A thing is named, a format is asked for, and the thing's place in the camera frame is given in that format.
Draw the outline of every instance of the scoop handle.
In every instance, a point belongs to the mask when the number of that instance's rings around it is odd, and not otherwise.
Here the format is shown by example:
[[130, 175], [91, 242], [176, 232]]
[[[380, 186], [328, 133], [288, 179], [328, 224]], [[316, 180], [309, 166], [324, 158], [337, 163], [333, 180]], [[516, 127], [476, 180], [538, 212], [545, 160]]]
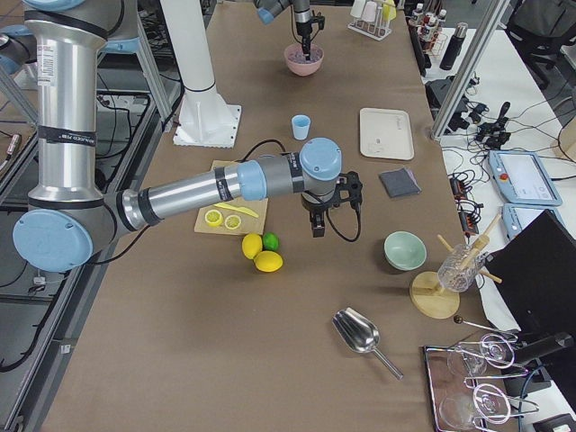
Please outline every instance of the scoop handle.
[[392, 372], [392, 375], [394, 375], [396, 377], [396, 379], [401, 380], [404, 377], [404, 373], [400, 372], [400, 369], [398, 369], [394, 364], [392, 364], [392, 362], [390, 360], [388, 360], [388, 357], [386, 357], [386, 355], [382, 354], [380, 352], [380, 350], [375, 348], [373, 353], [375, 356], [378, 357], [378, 359], [382, 363], [384, 363], [384, 365], [388, 368], [388, 370], [390, 372]]

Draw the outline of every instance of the green bowl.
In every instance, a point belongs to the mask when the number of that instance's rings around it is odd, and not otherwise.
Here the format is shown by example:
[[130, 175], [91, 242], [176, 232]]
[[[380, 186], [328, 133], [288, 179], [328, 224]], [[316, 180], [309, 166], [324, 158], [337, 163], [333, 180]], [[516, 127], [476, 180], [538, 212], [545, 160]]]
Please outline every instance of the green bowl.
[[411, 232], [396, 231], [384, 241], [384, 254], [398, 270], [414, 270], [426, 261], [426, 246]]

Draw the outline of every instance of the lemon slice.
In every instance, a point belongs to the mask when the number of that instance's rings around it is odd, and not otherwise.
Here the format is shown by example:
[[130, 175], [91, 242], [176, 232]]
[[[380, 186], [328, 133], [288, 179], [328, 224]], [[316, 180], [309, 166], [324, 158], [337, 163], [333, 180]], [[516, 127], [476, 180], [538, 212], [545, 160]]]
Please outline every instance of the lemon slice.
[[218, 210], [208, 210], [204, 215], [204, 220], [209, 227], [219, 227], [223, 222], [224, 218], [222, 213]]
[[224, 226], [229, 230], [237, 230], [242, 224], [242, 218], [237, 214], [231, 214], [224, 220]]

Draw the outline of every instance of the white tray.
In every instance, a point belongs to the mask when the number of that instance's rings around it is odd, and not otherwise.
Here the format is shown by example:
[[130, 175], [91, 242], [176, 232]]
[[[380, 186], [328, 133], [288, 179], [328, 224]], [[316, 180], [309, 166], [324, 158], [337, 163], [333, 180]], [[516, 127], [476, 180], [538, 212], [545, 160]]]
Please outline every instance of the white tray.
[[405, 111], [362, 108], [360, 153], [369, 158], [414, 158], [410, 117]]

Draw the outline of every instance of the blue cup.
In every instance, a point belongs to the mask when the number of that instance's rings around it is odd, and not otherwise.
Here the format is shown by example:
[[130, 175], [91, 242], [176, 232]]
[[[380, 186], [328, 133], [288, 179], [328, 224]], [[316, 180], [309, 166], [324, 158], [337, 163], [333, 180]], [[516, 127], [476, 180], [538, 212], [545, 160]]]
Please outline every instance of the blue cup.
[[297, 140], [306, 140], [310, 130], [310, 123], [310, 117], [307, 115], [298, 114], [292, 117], [292, 133]]

